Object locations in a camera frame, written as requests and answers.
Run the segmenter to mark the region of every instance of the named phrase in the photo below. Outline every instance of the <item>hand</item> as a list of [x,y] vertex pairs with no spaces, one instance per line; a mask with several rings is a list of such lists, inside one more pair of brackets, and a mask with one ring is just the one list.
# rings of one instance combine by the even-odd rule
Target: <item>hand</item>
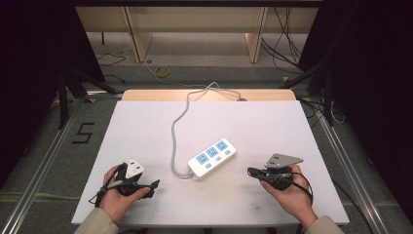
[[[103,184],[110,178],[115,172],[118,166],[115,166],[104,175]],[[141,188],[133,193],[131,196],[125,197],[118,192],[117,189],[109,189],[102,197],[100,201],[100,207],[112,218],[113,222],[117,222],[125,216],[128,208],[137,200],[141,199],[151,189],[148,187]]]
[[[293,173],[302,174],[299,166],[293,165],[290,168]],[[309,184],[302,176],[293,175],[293,181],[309,189]],[[279,191],[265,181],[261,181],[261,185],[276,198],[287,213],[297,218],[305,229],[317,220],[318,217],[313,211],[310,197],[303,190],[291,185],[284,191]]]

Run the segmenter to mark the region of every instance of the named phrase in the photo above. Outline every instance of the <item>gray floor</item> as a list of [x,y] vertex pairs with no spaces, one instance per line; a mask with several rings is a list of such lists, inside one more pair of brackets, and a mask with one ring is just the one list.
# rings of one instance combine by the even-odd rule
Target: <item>gray floor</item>
[[[293,78],[296,75],[279,71],[273,65],[270,56],[261,51],[257,63],[250,63],[244,38],[241,34],[188,34],[188,33],[159,33],[155,34],[148,56],[144,63],[137,64],[127,34],[105,33],[105,45],[100,44],[100,33],[90,33],[91,42],[97,56],[115,54],[125,56],[126,59],[111,66],[102,66],[104,74],[112,74],[126,80],[120,82],[117,78],[107,76],[107,83],[118,89],[181,89],[184,87],[160,83],[150,73],[150,68],[158,66],[169,67],[171,74],[165,79],[168,82],[184,84],[208,84],[218,82],[223,88],[277,88],[282,84],[282,77]],[[265,35],[267,42],[274,43],[278,35]],[[305,35],[296,35],[296,44],[302,48]],[[289,55],[289,50],[283,41],[280,50]],[[110,64],[119,60],[110,56],[101,58],[101,64]],[[294,70],[289,64],[278,62],[278,66]],[[293,88],[297,96],[306,94],[309,81]],[[90,91],[97,91],[96,87],[85,84]],[[118,97],[94,96],[89,101],[82,102],[74,116],[72,127],[68,130],[58,154],[51,168],[48,170],[39,193],[25,216],[19,233],[73,233],[76,226],[72,225],[73,216],[94,159],[103,140],[105,131],[110,122],[111,114]],[[313,110],[303,105],[303,110],[310,116]],[[28,186],[35,175],[49,147],[57,135],[59,120],[58,104],[51,106],[43,125],[39,128],[36,138],[28,147],[27,155],[20,159],[7,183],[0,192],[0,223],[6,223],[21,193]],[[319,146],[321,155],[330,172],[346,191],[356,198],[347,176],[338,160],[334,148],[328,140],[322,121],[318,116],[308,119]],[[86,126],[84,132],[93,133],[88,144],[73,144],[75,140],[83,140],[84,136],[77,136],[82,123],[94,123]],[[355,166],[357,174],[364,184],[368,196],[387,227],[388,233],[413,233],[413,227],[400,209],[398,203],[387,189],[386,184],[374,169],[367,163],[368,156],[363,151],[357,135],[351,124],[335,123],[334,131],[338,134],[346,152]],[[365,222],[355,209],[354,205],[337,189],[344,208],[349,214],[351,222],[343,226],[346,233],[368,233]],[[295,233],[294,226],[277,228],[278,233]],[[204,233],[203,229],[149,229],[149,233]],[[267,233],[265,228],[213,229],[212,233]]]

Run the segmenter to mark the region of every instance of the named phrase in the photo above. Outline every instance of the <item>power outlet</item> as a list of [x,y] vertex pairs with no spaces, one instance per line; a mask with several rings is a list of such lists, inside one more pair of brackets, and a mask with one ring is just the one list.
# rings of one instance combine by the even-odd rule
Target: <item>power outlet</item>
[[222,164],[230,160],[237,153],[237,149],[226,138],[208,147],[188,161],[188,166],[194,172],[194,179],[201,180],[212,173]]

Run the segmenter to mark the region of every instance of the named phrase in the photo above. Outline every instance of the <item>person's left hand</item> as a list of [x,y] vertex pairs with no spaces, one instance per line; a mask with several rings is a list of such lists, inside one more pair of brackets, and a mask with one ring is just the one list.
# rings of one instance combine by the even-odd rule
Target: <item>person's left hand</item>
[[[111,168],[105,175],[103,184],[110,178],[110,176],[119,167]],[[112,218],[113,222],[121,220],[128,208],[137,200],[141,199],[151,189],[148,187],[141,188],[134,192],[131,196],[125,197],[118,192],[117,189],[109,189],[102,197],[99,206]]]

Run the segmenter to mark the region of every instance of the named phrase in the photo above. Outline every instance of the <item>white power strip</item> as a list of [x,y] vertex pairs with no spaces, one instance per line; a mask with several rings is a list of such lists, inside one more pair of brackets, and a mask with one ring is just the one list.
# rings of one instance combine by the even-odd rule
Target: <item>white power strip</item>
[[230,160],[237,149],[226,138],[208,147],[203,152],[188,161],[188,166],[194,172],[194,180],[201,180],[219,166]]

